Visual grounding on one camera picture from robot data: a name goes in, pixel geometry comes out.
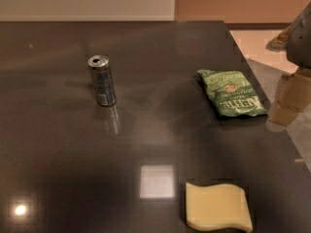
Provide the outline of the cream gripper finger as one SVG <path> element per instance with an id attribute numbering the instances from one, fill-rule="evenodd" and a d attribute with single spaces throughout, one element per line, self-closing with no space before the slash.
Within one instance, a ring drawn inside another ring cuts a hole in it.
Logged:
<path id="1" fill-rule="evenodd" d="M 298 68 L 283 74 L 278 82 L 266 127 L 282 132 L 311 104 L 311 69 Z"/>

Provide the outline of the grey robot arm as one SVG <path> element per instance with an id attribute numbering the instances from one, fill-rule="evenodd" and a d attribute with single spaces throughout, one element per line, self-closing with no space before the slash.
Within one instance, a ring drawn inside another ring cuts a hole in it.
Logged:
<path id="1" fill-rule="evenodd" d="M 297 70 L 278 82 L 266 122 L 272 132 L 283 131 L 311 104 L 311 3 L 290 27 L 286 54 Z"/>

